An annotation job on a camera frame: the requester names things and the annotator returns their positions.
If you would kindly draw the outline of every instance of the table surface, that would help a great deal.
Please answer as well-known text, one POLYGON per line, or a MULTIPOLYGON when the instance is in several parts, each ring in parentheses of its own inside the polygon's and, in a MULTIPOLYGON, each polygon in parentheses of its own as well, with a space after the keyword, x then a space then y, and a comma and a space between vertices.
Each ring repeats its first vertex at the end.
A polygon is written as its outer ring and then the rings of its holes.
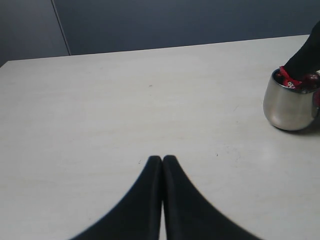
POLYGON ((262 106, 272 71, 306 39, 6 63, 1 239, 73 237, 124 196, 150 155, 167 154, 259 237, 319 239, 320 131, 279 131, 262 106))

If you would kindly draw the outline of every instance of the metal cup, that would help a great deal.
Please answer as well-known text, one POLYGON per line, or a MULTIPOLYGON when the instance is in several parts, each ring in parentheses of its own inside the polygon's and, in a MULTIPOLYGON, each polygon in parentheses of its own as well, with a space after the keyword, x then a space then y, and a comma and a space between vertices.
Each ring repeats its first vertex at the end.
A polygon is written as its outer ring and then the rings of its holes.
POLYGON ((275 70, 269 80, 263 100, 266 119, 275 127, 298 131, 308 127, 319 115, 320 108, 315 102, 315 93, 320 86, 310 90, 299 90, 283 86, 276 80, 275 70))

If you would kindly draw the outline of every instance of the stainless steel cup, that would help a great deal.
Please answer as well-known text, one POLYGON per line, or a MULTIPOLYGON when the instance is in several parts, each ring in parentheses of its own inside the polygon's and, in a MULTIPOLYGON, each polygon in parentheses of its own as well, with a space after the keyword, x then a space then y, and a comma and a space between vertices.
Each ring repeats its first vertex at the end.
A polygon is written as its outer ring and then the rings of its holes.
POLYGON ((308 127, 319 115, 319 106, 314 95, 320 88, 296 90, 285 87, 276 81, 275 70, 268 84, 263 100, 266 119, 275 127, 298 131, 308 127))

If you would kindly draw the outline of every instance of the black pointed object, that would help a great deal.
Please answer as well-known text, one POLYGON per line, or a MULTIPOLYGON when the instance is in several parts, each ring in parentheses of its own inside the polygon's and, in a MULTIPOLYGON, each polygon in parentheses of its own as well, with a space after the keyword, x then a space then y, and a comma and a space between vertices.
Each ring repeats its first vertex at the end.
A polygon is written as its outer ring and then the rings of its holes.
POLYGON ((158 240, 162 184, 162 160, 151 156, 123 199, 72 240, 158 240))
POLYGON ((163 175, 167 240, 259 240, 215 209, 193 186, 175 156, 163 159, 163 175))
POLYGON ((304 45, 283 68, 295 80, 302 80, 304 75, 320 70, 320 21, 313 27, 304 45))

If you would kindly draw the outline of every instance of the gray wall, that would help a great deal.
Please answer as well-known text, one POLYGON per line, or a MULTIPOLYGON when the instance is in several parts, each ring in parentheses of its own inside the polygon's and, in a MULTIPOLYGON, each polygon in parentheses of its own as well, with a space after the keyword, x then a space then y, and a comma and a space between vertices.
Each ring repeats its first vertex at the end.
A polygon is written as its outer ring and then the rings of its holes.
POLYGON ((308 34, 320 0, 54 0, 72 54, 308 34))
POLYGON ((0 66, 68 55, 51 0, 0 0, 0 66))

